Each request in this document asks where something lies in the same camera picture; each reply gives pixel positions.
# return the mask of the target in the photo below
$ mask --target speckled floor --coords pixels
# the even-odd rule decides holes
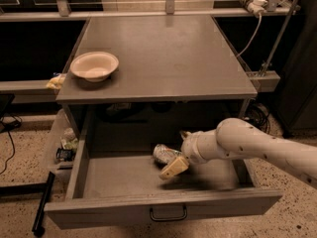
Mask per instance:
[[[46,181],[44,148],[54,117],[53,114],[21,115],[21,128],[12,131],[16,155],[0,176],[1,186]],[[281,135],[277,123],[272,123],[270,133]],[[293,138],[317,146],[316,139],[316,136]],[[11,151],[8,135],[0,134],[1,170]],[[60,230],[45,217],[43,237],[317,237],[317,190],[262,160],[252,160],[252,166],[261,187],[283,191],[283,197],[265,215],[80,230]],[[66,187],[67,182],[57,177],[51,200],[62,200]],[[39,194],[0,198],[0,237],[33,237],[31,230],[39,202]]]

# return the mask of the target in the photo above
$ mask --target drawer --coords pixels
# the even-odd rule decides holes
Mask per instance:
[[[247,160],[215,160],[171,180],[159,178],[154,145],[179,147],[179,129],[214,126],[213,109],[209,103],[173,104],[154,112],[146,104],[109,122],[100,106],[91,108],[65,201],[47,203],[45,212],[61,229],[264,214],[281,192],[259,188]]]

